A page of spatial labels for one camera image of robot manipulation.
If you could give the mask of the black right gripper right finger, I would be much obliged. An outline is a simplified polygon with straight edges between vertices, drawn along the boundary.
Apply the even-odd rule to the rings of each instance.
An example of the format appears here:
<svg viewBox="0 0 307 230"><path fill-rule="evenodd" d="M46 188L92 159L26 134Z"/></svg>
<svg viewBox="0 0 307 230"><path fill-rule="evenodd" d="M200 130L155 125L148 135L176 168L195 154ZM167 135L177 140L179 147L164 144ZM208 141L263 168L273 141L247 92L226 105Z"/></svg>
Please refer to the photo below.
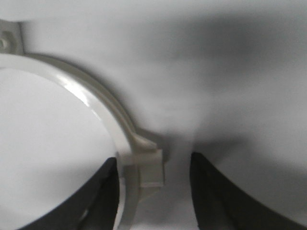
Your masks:
<svg viewBox="0 0 307 230"><path fill-rule="evenodd" d="M200 230L306 229L243 192L201 153L191 155L190 186Z"/></svg>

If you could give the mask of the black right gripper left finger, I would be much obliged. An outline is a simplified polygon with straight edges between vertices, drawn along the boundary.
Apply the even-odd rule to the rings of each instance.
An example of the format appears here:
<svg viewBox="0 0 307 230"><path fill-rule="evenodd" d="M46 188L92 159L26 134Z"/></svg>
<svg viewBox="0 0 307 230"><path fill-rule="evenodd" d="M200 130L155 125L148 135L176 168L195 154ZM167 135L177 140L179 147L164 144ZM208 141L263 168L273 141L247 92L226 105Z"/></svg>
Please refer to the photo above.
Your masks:
<svg viewBox="0 0 307 230"><path fill-rule="evenodd" d="M112 230L119 204L116 158L108 158L72 196L25 230Z"/></svg>

